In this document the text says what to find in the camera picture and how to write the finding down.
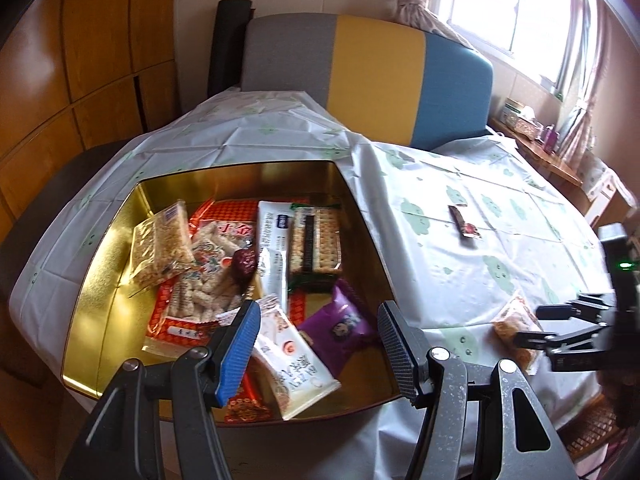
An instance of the window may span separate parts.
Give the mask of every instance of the window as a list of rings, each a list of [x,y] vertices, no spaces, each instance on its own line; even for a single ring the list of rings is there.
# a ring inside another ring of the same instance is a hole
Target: window
[[[586,0],[434,0],[434,12],[480,50],[556,94],[570,79]]]

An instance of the metal bolt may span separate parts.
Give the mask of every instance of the metal bolt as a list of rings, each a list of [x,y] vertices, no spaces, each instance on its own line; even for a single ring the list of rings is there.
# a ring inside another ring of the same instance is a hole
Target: metal bolt
[[[132,372],[133,370],[137,370],[140,366],[140,361],[137,359],[127,359],[122,363],[122,369],[126,372]]]
[[[514,363],[511,359],[501,359],[498,363],[498,366],[500,367],[500,370],[502,370],[506,374],[513,374],[518,369],[516,363]]]
[[[441,346],[436,346],[436,348],[431,349],[431,357],[438,361],[446,361],[450,356],[451,354],[449,353],[449,350],[442,348]]]
[[[209,353],[209,349],[206,346],[194,346],[189,350],[189,357],[192,359],[203,359]]]

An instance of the purple wrapper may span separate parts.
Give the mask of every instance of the purple wrapper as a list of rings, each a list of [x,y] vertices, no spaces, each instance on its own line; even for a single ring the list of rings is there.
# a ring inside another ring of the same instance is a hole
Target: purple wrapper
[[[344,280],[338,280],[332,290],[332,300],[298,326],[335,378],[356,350],[378,336],[358,306],[351,287]]]

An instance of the white tablecloth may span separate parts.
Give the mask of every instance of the white tablecloth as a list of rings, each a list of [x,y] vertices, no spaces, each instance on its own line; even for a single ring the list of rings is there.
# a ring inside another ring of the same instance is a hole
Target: white tablecloth
[[[331,159],[345,177],[407,321],[432,344],[494,365],[505,349],[491,318],[520,290],[531,306],[609,289],[596,235],[517,153],[511,139],[457,140],[437,150],[370,142],[303,92],[223,92],[124,147],[60,213],[33,251],[10,299],[16,325],[60,373],[74,303],[96,244],[142,178],[240,162]],[[482,239],[465,244],[447,206]],[[576,320],[544,322],[568,332]],[[556,426],[598,386],[592,373],[530,380]],[[221,430],[234,478],[404,478],[423,414],[404,400],[313,424]],[[473,460],[476,410],[467,414],[462,465]],[[171,434],[164,426],[165,433]],[[170,439],[165,460],[172,465]]]

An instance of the metal tray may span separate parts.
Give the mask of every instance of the metal tray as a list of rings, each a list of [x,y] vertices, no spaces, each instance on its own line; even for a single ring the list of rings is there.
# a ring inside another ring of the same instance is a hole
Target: metal tray
[[[301,196],[308,197],[313,205],[341,204],[344,277],[375,314],[382,301],[393,299],[391,287],[358,206],[331,161],[239,164],[142,180],[111,222],[84,277],[66,341],[62,367],[65,385],[97,399],[124,360],[137,357],[144,364],[162,360],[142,351],[157,287],[131,296],[132,286],[122,279],[129,272],[131,237],[137,224],[178,199],[186,202],[192,214],[211,197],[277,200]],[[339,390],[296,419],[344,415],[398,396],[382,346],[357,352],[339,380]],[[267,402],[273,402],[268,386],[259,386]],[[223,424],[224,410],[213,411],[216,421]],[[171,418],[169,402],[162,403],[161,416]]]

